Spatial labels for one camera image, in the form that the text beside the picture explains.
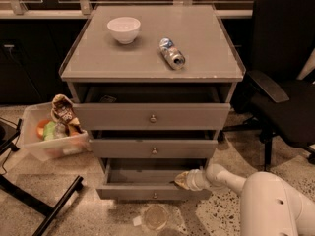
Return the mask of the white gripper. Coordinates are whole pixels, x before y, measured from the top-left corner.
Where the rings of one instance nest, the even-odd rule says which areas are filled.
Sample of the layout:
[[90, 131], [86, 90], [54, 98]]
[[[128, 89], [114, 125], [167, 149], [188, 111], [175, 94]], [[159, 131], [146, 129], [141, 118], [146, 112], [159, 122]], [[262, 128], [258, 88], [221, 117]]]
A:
[[209, 190], [211, 183], [206, 178], [206, 173], [203, 170], [193, 169], [178, 174], [174, 182], [185, 190], [202, 191]]

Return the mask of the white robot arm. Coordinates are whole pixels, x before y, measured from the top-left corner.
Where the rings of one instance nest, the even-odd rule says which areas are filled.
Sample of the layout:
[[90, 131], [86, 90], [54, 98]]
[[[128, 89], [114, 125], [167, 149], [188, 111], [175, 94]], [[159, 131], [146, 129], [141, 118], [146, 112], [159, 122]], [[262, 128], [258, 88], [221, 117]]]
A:
[[244, 178], [219, 164], [178, 174], [175, 183], [195, 192], [229, 188], [240, 197], [240, 236], [315, 236], [315, 203], [268, 172]]

